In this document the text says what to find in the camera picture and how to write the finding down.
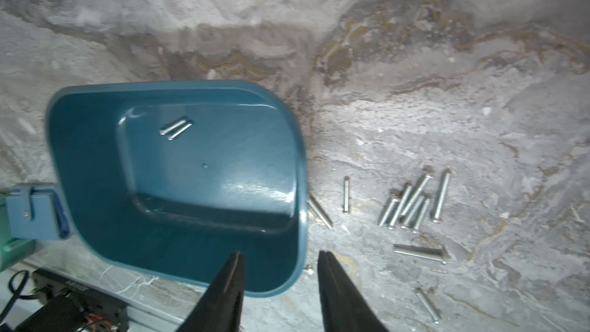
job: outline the blue plastic bin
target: blue plastic bin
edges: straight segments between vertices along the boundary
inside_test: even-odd
[[[159,134],[180,117],[194,125]],[[104,260],[207,286],[240,251],[257,297],[301,274],[305,150],[272,93],[243,81],[77,86],[53,97],[46,123],[69,218]]]

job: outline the black cable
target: black cable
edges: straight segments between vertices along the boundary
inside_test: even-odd
[[[12,282],[14,282],[14,279],[20,273],[23,273],[24,275],[22,276],[21,284],[19,284],[19,286],[15,290],[14,287],[12,286]],[[29,281],[29,276],[30,276],[29,271],[18,271],[16,273],[14,273],[14,275],[10,278],[10,281],[8,281],[8,289],[12,292],[12,297],[10,298],[10,300],[8,300],[8,303],[6,304],[6,306],[4,306],[4,310],[2,310],[2,313],[0,313],[0,324],[2,324],[2,322],[4,321],[6,316],[8,315],[8,312],[10,311],[10,309],[12,309],[12,306],[14,306],[14,303],[17,302],[18,299],[20,299],[20,298],[28,299],[28,297],[30,296],[30,295],[21,295],[21,292],[25,288],[26,283]]]
[[[17,274],[19,274],[20,272],[26,272],[26,271],[18,271],[16,273],[14,273],[14,275],[10,278],[10,281],[8,281],[8,289],[10,290],[10,292],[12,292],[12,295],[17,294],[17,291],[14,289],[12,282],[14,281],[14,278],[17,276]],[[36,299],[39,299],[39,296],[40,295],[37,292],[36,294],[33,294],[33,295],[19,295],[18,298],[23,299],[23,300],[36,300]]]
[[[81,332],[81,331],[85,330],[86,328],[92,326],[93,324],[101,322],[101,321],[102,321],[102,319],[99,319],[99,320],[93,321],[92,323],[88,323],[84,327],[80,328],[79,330],[76,330],[76,332]]]

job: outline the green object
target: green object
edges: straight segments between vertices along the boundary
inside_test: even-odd
[[[0,193],[0,272],[35,251],[35,240],[15,239],[10,233],[5,195]]]

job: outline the concrete floor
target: concrete floor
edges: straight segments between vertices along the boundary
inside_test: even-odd
[[[257,82],[291,107],[311,190],[306,272],[248,298],[244,331],[320,331],[317,252],[391,331],[587,331],[590,0],[2,0],[0,187],[55,181],[45,105],[64,86]],[[391,188],[453,170],[444,223],[376,225]],[[342,179],[352,178],[350,216]],[[428,191],[434,191],[431,184]],[[396,255],[444,248],[448,265]],[[202,289],[107,265],[77,239],[29,262],[180,322]],[[427,291],[434,325],[416,299]]]

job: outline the metal pin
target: metal pin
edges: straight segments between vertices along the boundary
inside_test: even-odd
[[[385,207],[385,209],[381,213],[381,217],[379,218],[379,227],[383,227],[383,225],[385,224],[385,221],[387,220],[387,218],[389,218],[389,215],[394,210],[395,203],[398,203],[398,202],[399,202],[399,198],[395,197],[395,194],[392,192],[391,196],[389,198],[389,203],[387,204],[387,206]]]
[[[181,129],[179,129],[178,131],[174,132],[172,135],[168,136],[168,140],[174,140],[181,133],[183,133],[185,129],[188,129],[190,126],[192,126],[192,123],[188,122],[187,124],[185,124],[184,126],[182,126]]]
[[[424,190],[424,187],[426,186],[428,181],[431,179],[432,179],[432,176],[428,173],[424,174],[422,176],[422,179],[419,181],[419,183],[416,184],[416,188],[412,192],[412,195],[410,196],[408,203],[403,207],[402,214],[401,214],[402,217],[405,216],[410,209],[412,209],[413,203],[416,201],[418,196],[420,196],[420,194],[422,193],[422,190]]]
[[[432,317],[432,321],[434,321],[435,324],[438,324],[441,320],[441,316],[421,288],[416,289],[416,296],[420,299],[426,310],[428,310],[428,313]]]
[[[181,118],[177,122],[174,122],[168,127],[164,127],[160,129],[160,135],[166,135],[167,133],[171,132],[173,129],[177,129],[178,127],[182,126],[183,124],[187,123],[186,118]]]
[[[408,198],[409,198],[409,195],[411,192],[412,192],[412,183],[406,182],[406,184],[403,188],[402,198],[399,200],[397,207],[395,207],[394,216],[391,217],[391,220],[389,221],[389,225],[387,225],[387,228],[389,228],[389,229],[395,228],[395,222],[397,222],[399,216],[401,215],[403,207],[405,206],[405,203],[408,201]]]
[[[446,264],[446,261],[445,261],[442,254],[431,254],[431,253],[423,252],[423,251],[404,249],[402,247],[397,247],[395,245],[394,245],[394,252],[397,254],[416,256],[417,258],[422,258],[422,259],[436,260],[437,262],[441,262],[443,264]]]
[[[309,194],[309,199],[307,199],[307,204],[310,208],[312,208],[313,213],[321,219],[322,222],[328,227],[332,229],[332,220],[328,217],[328,214],[321,208],[320,203],[317,202],[316,198]]]
[[[422,207],[420,208],[420,211],[418,212],[418,218],[416,219],[416,222],[412,226],[413,233],[420,232],[419,231],[420,225],[422,224],[422,221],[424,220],[424,217],[426,216],[426,213],[428,211],[428,207],[430,206],[430,200],[431,200],[430,196],[424,195],[424,203],[422,203]]]
[[[350,177],[344,177],[344,206],[342,208],[342,212],[344,214],[350,214],[350,207],[349,207],[349,198],[350,198]]]
[[[441,185],[439,189],[439,197],[437,198],[437,203],[434,207],[434,215],[432,216],[432,221],[434,223],[440,223],[441,221],[441,211],[443,210],[444,199],[446,197],[446,189],[448,187],[448,181],[451,178],[451,170],[446,169],[445,172],[442,174]]]
[[[409,227],[409,224],[412,221],[412,218],[414,217],[414,215],[416,214],[418,209],[420,209],[420,205],[422,205],[423,202],[424,202],[424,195],[420,195],[420,197],[418,198],[418,201],[414,203],[412,210],[410,210],[409,213],[405,217],[403,217],[402,224],[400,225],[401,228],[408,228]]]

